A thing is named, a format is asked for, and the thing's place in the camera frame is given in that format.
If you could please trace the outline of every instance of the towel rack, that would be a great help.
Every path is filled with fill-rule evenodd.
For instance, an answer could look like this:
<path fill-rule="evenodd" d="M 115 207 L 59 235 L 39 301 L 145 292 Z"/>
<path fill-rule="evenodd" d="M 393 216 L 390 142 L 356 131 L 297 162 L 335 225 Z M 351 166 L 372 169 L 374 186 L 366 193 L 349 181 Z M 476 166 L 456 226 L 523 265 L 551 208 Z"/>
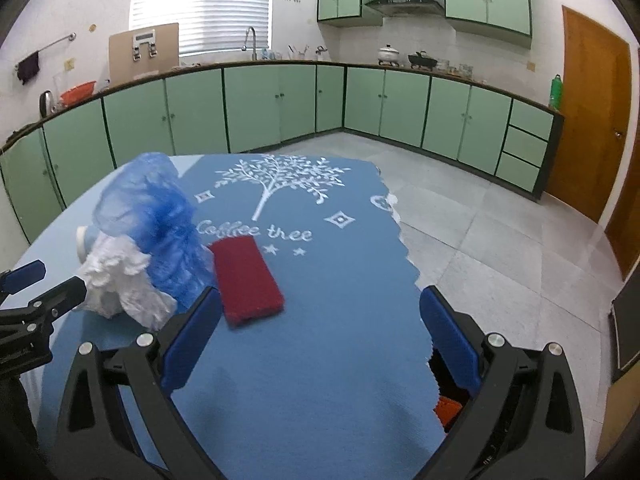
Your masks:
<path fill-rule="evenodd" d="M 50 46 L 55 45 L 56 43 L 60 43 L 60 41 L 65 41 L 65 40 L 69 40 L 69 41 L 73 41 L 76 38 L 76 34 L 74 32 L 72 32 L 71 34 L 67 34 L 66 36 L 64 36 L 63 38 L 60 38 L 59 40 L 56 41 L 52 41 L 51 43 L 49 43 L 48 45 L 43 46 L 42 48 L 39 48 L 38 50 L 36 50 L 36 52 L 42 52 L 43 50 L 45 50 L 46 48 L 49 48 Z M 14 66 L 14 70 L 18 70 L 18 65 Z"/>

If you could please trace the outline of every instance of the tile floor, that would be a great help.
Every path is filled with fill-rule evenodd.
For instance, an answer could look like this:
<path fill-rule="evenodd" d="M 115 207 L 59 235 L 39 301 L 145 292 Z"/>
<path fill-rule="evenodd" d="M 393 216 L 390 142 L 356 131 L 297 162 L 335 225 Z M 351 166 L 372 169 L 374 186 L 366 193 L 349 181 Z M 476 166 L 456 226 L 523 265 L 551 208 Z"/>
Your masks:
<path fill-rule="evenodd" d="M 606 314 L 622 279 L 602 229 L 544 195 L 539 204 L 475 175 L 376 140 L 336 133 L 279 153 L 369 160 L 398 197 L 402 238 L 452 306 L 515 346 L 559 342 L 578 390 L 595 466 L 608 378 Z"/>

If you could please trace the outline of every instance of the orange object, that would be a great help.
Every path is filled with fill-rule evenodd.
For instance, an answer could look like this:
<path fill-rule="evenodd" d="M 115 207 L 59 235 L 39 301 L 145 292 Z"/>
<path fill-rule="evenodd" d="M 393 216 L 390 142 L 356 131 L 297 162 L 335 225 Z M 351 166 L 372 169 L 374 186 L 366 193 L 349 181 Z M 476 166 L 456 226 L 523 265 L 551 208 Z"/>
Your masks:
<path fill-rule="evenodd" d="M 440 419 L 442 425 L 446 428 L 447 424 L 451 422 L 453 417 L 455 417 L 460 410 L 462 410 L 462 404 L 455 400 L 451 400 L 448 397 L 440 396 L 438 405 L 433 411 L 436 412 L 436 415 Z"/>
<path fill-rule="evenodd" d="M 67 90 L 60 95 L 60 100 L 65 106 L 71 106 L 83 99 L 87 99 L 94 94 L 95 81 L 89 81 L 88 83 L 82 83 L 71 90 Z"/>

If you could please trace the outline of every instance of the table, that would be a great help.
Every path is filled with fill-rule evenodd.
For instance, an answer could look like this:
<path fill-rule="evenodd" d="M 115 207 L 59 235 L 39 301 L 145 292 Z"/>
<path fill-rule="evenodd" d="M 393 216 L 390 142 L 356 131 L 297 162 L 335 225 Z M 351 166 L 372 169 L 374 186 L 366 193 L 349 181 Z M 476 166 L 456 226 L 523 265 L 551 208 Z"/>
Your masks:
<path fill-rule="evenodd" d="M 203 243 L 253 235 L 286 299 L 283 313 L 242 328 L 222 320 L 172 395 L 201 446 L 230 480 L 412 479 L 444 432 L 433 412 L 438 389 L 418 270 L 406 259 L 377 168 L 285 155 L 172 160 Z M 76 227 L 90 224 L 114 174 L 29 248 L 17 265 L 39 258 L 47 276 L 3 307 L 73 275 Z M 54 328 L 54 360 L 23 377 L 45 451 L 78 345 L 116 348 L 142 332 L 126 316 L 90 312 L 71 312 Z M 145 456 L 162 465 L 130 391 L 121 391 Z"/>

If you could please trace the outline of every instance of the dark towel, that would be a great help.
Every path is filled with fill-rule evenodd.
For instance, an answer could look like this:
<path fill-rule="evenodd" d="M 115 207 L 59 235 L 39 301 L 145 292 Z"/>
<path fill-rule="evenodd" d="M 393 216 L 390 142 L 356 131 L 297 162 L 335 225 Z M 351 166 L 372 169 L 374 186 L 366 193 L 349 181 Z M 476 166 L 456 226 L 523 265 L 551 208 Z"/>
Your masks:
<path fill-rule="evenodd" d="M 238 325 L 282 311 L 284 298 L 254 237 L 225 238 L 212 244 L 226 321 Z"/>
<path fill-rule="evenodd" d="M 40 57 L 38 56 L 37 50 L 29 57 L 24 58 L 20 63 L 18 63 L 18 79 L 22 81 L 23 85 L 36 77 L 39 71 Z"/>

